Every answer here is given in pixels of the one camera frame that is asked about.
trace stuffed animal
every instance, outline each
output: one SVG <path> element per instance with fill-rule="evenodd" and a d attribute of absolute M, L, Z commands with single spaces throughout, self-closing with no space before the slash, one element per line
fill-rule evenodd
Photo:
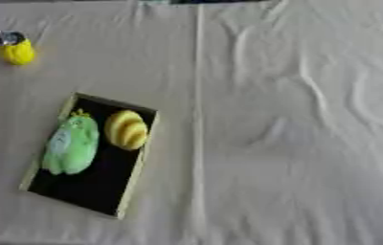
<path fill-rule="evenodd" d="M 42 167 L 52 174 L 76 174 L 88 168 L 98 149 L 98 125 L 82 109 L 73 112 L 47 143 Z"/>

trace plush toy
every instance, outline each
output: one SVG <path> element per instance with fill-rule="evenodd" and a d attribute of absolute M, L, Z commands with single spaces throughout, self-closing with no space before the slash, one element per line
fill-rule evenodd
<path fill-rule="evenodd" d="M 109 143 L 125 150 L 135 150 L 146 142 L 148 129 L 141 116 L 130 110 L 111 115 L 105 123 Z"/>
<path fill-rule="evenodd" d="M 98 149 L 98 125 L 82 109 L 73 112 L 46 146 L 42 167 L 52 174 L 76 174 L 90 166 Z"/>
<path fill-rule="evenodd" d="M 34 60 L 31 41 L 22 33 L 0 31 L 0 57 L 14 65 L 24 65 Z"/>

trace black felt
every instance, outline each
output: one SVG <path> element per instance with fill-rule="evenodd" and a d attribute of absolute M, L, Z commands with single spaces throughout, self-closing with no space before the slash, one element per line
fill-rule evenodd
<path fill-rule="evenodd" d="M 73 111 L 79 108 L 90 113 L 98 123 L 100 131 L 98 152 L 92 165 L 75 175 L 54 176 L 48 170 L 40 169 L 28 191 L 96 212 L 116 215 L 139 150 L 125 151 L 111 145 L 103 134 L 103 126 L 111 114 L 119 110 L 131 109 L 140 114 L 148 128 L 151 128 L 156 112 L 143 107 L 84 95 L 79 96 Z"/>

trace yellow toy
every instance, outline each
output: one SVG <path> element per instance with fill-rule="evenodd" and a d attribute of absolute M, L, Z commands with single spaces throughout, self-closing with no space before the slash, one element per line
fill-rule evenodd
<path fill-rule="evenodd" d="M 111 115 L 105 123 L 104 131 L 109 143 L 125 150 L 135 150 L 143 146 L 148 134 L 141 116 L 130 110 Z"/>
<path fill-rule="evenodd" d="M 15 45 L 0 46 L 0 57 L 14 65 L 25 65 L 34 60 L 35 51 L 26 38 Z"/>
<path fill-rule="evenodd" d="M 31 41 L 22 33 L 0 31 L 0 57 L 14 65 L 24 65 L 34 60 Z"/>

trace wrinkled tablecloth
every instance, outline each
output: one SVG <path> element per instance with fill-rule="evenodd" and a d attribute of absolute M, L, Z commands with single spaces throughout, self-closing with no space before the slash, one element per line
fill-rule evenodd
<path fill-rule="evenodd" d="M 0 4 L 0 244 L 383 244 L 383 1 Z M 125 220 L 18 190 L 73 92 L 160 110 Z"/>

